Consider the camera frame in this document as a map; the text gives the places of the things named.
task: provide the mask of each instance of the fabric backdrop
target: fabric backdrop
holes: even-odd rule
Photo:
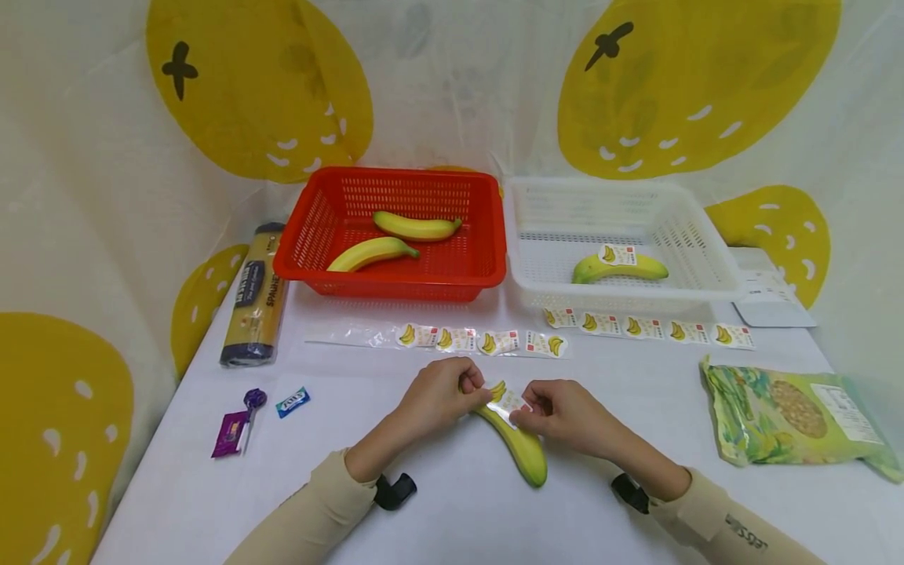
[[[769,253],[836,370],[904,433],[903,14],[895,0],[3,2],[10,562],[87,562],[253,228],[325,165],[668,176],[729,244]]]

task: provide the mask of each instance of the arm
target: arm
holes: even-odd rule
[[[651,497],[650,514],[681,545],[713,565],[818,565],[823,562],[732,501],[699,472],[674,463],[628,429],[574,381],[534,381],[524,392],[533,412],[516,410],[519,428],[612,461]]]
[[[433,362],[399,407],[354,447],[329,455],[224,565],[316,565],[367,514],[383,470],[408,446],[492,399],[470,359]]]

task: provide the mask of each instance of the purple lollipop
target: purple lollipop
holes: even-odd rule
[[[245,428],[241,431],[242,440],[244,440],[243,444],[240,442],[242,455],[248,449],[248,438],[251,435],[251,418],[254,416],[254,410],[263,406],[265,402],[267,402],[267,393],[261,389],[252,389],[245,393],[245,406],[248,408],[248,413],[245,416]]]
[[[248,407],[248,417],[251,418],[251,412],[260,408],[267,401],[267,393],[261,389],[252,389],[245,393],[245,406]]]

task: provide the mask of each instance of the white plastic basket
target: white plastic basket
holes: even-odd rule
[[[525,306],[676,314],[742,293],[738,266],[693,195],[654,181],[514,177],[505,235]],[[668,278],[616,276],[572,285],[574,266],[603,243],[634,245]]]

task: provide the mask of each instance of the white tablecloth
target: white tablecloth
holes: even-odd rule
[[[95,565],[219,565],[269,512],[306,482],[332,450],[354,444],[391,410],[433,353],[306,344],[306,325],[364,315],[424,324],[540,329],[505,285],[467,306],[325,300],[293,284],[275,364],[226,370],[218,364],[231,315],[221,309],[173,398],[113,517]],[[725,322],[731,305],[713,305]],[[698,361],[798,372],[830,367],[806,330],[757,329],[755,352],[572,335],[572,360],[477,357],[487,378],[580,381],[628,426],[668,456],[696,466],[829,563],[901,563],[904,488],[863,463],[736,468],[717,455]],[[312,400],[285,419],[275,401],[305,386]],[[226,412],[245,391],[270,401],[243,457],[210,459]],[[330,559],[333,564],[702,562],[658,526],[621,504],[616,470],[546,444],[549,479],[531,489],[503,441],[478,417],[404,454],[387,471],[407,472],[418,492],[395,513],[374,507]]]

